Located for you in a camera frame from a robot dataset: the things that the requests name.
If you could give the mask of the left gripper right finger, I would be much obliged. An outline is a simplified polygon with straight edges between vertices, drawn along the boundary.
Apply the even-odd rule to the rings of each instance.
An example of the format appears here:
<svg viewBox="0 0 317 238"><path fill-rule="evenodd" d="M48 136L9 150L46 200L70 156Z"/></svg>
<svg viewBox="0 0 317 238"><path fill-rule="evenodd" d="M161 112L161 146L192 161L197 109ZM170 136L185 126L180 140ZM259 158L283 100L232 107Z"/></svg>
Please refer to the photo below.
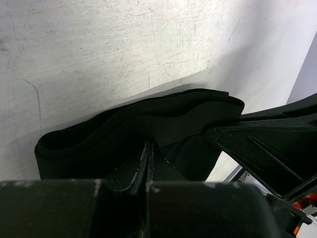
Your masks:
<svg viewBox="0 0 317 238"><path fill-rule="evenodd" d="M146 184L149 238L277 238L270 206L253 185L188 181L151 143Z"/></svg>

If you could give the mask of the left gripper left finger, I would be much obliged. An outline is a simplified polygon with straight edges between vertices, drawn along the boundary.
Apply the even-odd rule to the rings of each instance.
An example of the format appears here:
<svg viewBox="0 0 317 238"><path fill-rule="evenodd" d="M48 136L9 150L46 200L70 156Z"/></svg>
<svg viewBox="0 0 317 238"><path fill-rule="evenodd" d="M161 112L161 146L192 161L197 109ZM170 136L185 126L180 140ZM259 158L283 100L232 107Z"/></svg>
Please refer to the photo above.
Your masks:
<svg viewBox="0 0 317 238"><path fill-rule="evenodd" d="M150 142L124 151L106 178L0 184L3 238L140 238Z"/></svg>

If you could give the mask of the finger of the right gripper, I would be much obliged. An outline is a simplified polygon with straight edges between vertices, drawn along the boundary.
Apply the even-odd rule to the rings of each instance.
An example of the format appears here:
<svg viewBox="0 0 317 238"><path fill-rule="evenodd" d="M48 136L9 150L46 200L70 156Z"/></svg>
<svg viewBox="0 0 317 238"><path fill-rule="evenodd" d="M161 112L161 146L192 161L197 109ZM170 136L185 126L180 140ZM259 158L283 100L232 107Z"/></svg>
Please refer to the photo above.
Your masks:
<svg viewBox="0 0 317 238"><path fill-rule="evenodd" d="M317 190L317 96L211 126L204 137L280 198Z"/></svg>

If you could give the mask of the black underwear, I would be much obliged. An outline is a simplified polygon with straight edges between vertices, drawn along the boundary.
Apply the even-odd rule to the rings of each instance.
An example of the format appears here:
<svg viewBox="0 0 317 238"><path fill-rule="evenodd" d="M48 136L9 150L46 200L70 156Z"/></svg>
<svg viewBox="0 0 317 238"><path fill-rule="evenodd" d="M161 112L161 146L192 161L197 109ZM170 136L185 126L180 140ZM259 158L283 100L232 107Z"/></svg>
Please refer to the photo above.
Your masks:
<svg viewBox="0 0 317 238"><path fill-rule="evenodd" d="M104 178L147 140L164 147L240 117L244 102L227 92L191 89L104 111L43 135L35 157L41 179Z"/></svg>

